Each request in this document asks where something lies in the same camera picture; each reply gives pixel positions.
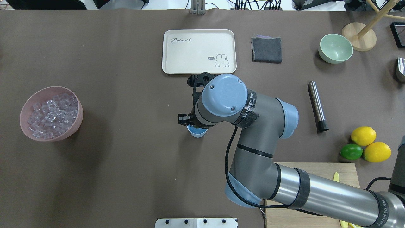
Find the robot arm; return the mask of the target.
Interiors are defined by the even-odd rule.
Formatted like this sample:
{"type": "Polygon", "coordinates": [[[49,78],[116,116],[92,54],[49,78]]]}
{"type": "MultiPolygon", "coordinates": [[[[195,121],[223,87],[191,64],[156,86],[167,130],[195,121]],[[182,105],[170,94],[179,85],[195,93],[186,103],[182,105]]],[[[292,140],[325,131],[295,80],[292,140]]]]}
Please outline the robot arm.
{"type": "Polygon", "coordinates": [[[194,74],[187,84],[193,88],[193,108],[178,115],[179,124],[209,129],[229,122],[235,126],[231,141],[241,129],[230,167],[231,142],[225,155],[225,193],[234,203],[291,209],[364,228],[404,227],[404,141],[387,192],[356,188],[273,162],[277,141],[297,128],[293,105],[247,89],[232,74],[194,74]]]}

